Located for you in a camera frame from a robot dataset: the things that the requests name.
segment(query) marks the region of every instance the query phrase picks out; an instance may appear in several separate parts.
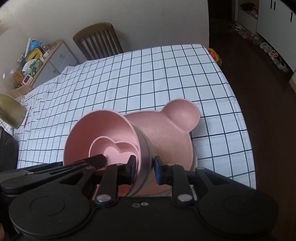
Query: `screw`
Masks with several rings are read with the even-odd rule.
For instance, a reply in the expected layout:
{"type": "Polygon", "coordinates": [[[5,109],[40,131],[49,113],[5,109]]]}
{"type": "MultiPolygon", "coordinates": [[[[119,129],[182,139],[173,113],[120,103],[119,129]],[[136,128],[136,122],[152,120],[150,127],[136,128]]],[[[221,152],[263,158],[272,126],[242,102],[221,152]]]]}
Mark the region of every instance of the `screw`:
{"type": "Polygon", "coordinates": [[[141,202],[141,205],[142,205],[142,206],[148,206],[149,203],[147,203],[147,202],[141,202]]]}
{"type": "Polygon", "coordinates": [[[189,195],[189,194],[180,194],[178,196],[178,200],[181,201],[181,202],[189,202],[192,200],[192,196],[189,195]]]}
{"type": "Polygon", "coordinates": [[[133,203],[132,207],[138,208],[138,207],[140,207],[140,204],[139,203],[133,203]]]}
{"type": "Polygon", "coordinates": [[[101,194],[99,196],[96,197],[96,200],[98,202],[108,202],[111,200],[111,197],[107,194],[101,194]]]}

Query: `wooden chair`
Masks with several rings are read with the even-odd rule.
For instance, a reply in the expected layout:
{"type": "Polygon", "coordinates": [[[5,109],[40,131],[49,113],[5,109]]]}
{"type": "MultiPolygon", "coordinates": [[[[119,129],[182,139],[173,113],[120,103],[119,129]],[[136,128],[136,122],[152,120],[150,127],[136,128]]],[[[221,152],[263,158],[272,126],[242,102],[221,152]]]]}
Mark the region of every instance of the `wooden chair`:
{"type": "Polygon", "coordinates": [[[87,60],[123,53],[114,27],[110,23],[90,25],[76,33],[73,40],[87,60]]]}

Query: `white wall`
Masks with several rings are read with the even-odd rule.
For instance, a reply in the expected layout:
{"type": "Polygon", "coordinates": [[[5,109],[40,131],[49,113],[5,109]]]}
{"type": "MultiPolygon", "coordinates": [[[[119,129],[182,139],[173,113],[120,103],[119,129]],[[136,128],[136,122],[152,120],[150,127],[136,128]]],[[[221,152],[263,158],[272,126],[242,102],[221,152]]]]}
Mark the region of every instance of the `white wall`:
{"type": "Polygon", "coordinates": [[[10,71],[18,68],[17,59],[26,49],[28,36],[5,5],[0,8],[0,21],[0,93],[5,93],[14,83],[10,71]]]}
{"type": "Polygon", "coordinates": [[[124,51],[209,44],[207,0],[9,0],[6,6],[29,37],[63,39],[80,63],[86,59],[72,37],[98,22],[113,24],[124,51]]]}

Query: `white tablecloth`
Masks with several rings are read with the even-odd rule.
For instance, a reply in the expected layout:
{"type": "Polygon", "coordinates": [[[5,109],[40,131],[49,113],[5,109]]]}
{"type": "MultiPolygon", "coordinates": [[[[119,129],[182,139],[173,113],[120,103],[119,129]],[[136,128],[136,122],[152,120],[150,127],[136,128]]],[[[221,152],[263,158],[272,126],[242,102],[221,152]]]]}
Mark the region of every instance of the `white tablecloth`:
{"type": "Polygon", "coordinates": [[[34,89],[24,99],[24,106],[31,107],[27,125],[24,121],[14,131],[20,150],[17,166],[62,161],[70,130],[92,110],[159,110],[176,98],[192,101],[201,112],[191,133],[198,166],[255,188],[252,148],[239,104],[220,68],[199,44],[86,61],[34,89]]]}

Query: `bear ear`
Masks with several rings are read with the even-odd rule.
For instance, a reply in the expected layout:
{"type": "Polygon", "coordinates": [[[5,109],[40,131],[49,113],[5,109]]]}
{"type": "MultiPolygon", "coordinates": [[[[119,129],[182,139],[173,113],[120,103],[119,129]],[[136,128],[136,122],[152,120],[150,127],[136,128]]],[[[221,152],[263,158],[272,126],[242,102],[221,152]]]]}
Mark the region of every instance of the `bear ear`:
{"type": "Polygon", "coordinates": [[[191,101],[175,99],[168,102],[161,110],[172,123],[189,133],[200,121],[200,111],[191,101]]]}

